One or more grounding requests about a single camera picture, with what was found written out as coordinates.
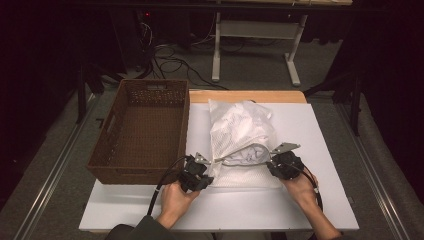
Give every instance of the dark background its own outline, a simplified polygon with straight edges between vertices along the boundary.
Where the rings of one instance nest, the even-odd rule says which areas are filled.
[[[390,13],[385,16],[311,15],[302,41],[318,38],[326,44],[344,39],[326,80],[361,63],[362,92],[375,121],[395,160],[424,202],[424,188],[420,186],[424,160],[424,47],[420,36],[424,36],[424,20],[418,12],[421,8],[415,4],[363,1],[365,7],[388,8]],[[190,33],[200,37],[207,34],[211,18],[212,14],[161,11],[146,21],[160,29],[160,41],[173,41],[189,48]],[[129,51],[117,47],[122,41],[131,45],[138,39],[134,28],[129,28],[122,39],[113,30],[116,19],[128,21],[107,11],[64,11],[56,3],[0,3],[1,206],[75,91],[81,62],[95,62],[112,72],[125,71],[125,67],[135,67],[139,62],[142,65],[143,59],[128,55],[142,51],[138,45]],[[177,19],[180,28],[173,24]],[[94,37],[101,38],[102,44],[92,44]],[[76,50],[78,42],[83,44]]]

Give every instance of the white table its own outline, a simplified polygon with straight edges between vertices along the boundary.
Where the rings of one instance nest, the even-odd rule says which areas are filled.
[[[340,230],[359,229],[311,105],[261,104],[273,112],[271,121],[278,133],[278,140],[301,144],[294,152],[317,176],[324,213],[329,220]],[[206,158],[211,156],[209,127],[208,105],[192,103],[187,154],[200,152]],[[136,225],[147,213],[154,188],[155,186],[150,185],[103,185],[96,181],[79,228],[104,232],[121,223]],[[159,212],[158,198],[152,216],[156,217]],[[208,187],[173,227],[174,231],[205,232],[308,229],[311,226],[306,217],[283,187]]]

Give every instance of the gray floor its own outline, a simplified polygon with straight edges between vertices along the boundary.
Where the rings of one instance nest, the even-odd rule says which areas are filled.
[[[220,85],[228,89],[306,90],[320,83],[330,67],[339,44],[302,43],[295,58],[302,82],[300,88],[290,84],[282,54],[290,44],[282,41],[269,45],[270,40],[250,40],[240,51],[223,52]],[[209,80],[212,49],[175,49],[174,57],[182,58]],[[223,45],[231,51],[237,44]],[[169,56],[169,47],[157,56]],[[165,63],[163,69],[172,71],[179,64]],[[201,83],[194,72],[186,75],[184,67],[166,73],[167,78],[190,78]],[[98,118],[105,118],[116,88],[106,85],[106,91],[90,101],[92,110],[84,125],[75,125],[77,98],[74,96],[47,133],[47,137],[12,197],[0,213],[0,239],[13,239],[25,220],[40,190],[49,187],[51,195],[38,199],[41,206],[33,222],[26,222],[17,239],[104,239],[104,234],[78,230],[94,184],[94,177],[85,169],[100,131]],[[334,105],[331,92],[319,92],[308,98],[315,111],[328,149],[349,197],[360,230],[348,232],[356,239],[424,239],[424,209],[397,167],[381,139],[377,127],[362,98],[359,119],[360,137],[355,137],[346,125],[345,105]],[[72,148],[64,149],[70,136],[79,130]],[[59,169],[57,182],[47,181],[52,169]],[[307,239],[310,233],[288,233],[290,240]]]

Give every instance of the wicker basket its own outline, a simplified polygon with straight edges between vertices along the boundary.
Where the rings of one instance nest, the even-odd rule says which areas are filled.
[[[186,80],[122,80],[88,170],[103,184],[157,184],[185,155],[189,108]]]

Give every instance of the human hand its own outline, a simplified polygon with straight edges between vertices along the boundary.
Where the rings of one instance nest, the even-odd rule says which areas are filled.
[[[318,185],[318,180],[311,172],[309,172],[309,170],[305,169],[304,173],[311,177]],[[293,200],[301,207],[311,203],[316,204],[316,194],[314,188],[312,186],[312,183],[305,175],[300,174],[294,179],[280,179],[280,181],[284,184],[287,191],[292,196]]]
[[[185,193],[178,181],[166,185],[161,196],[162,212],[156,218],[156,221],[170,229],[187,212],[191,203],[199,194],[200,191]]]

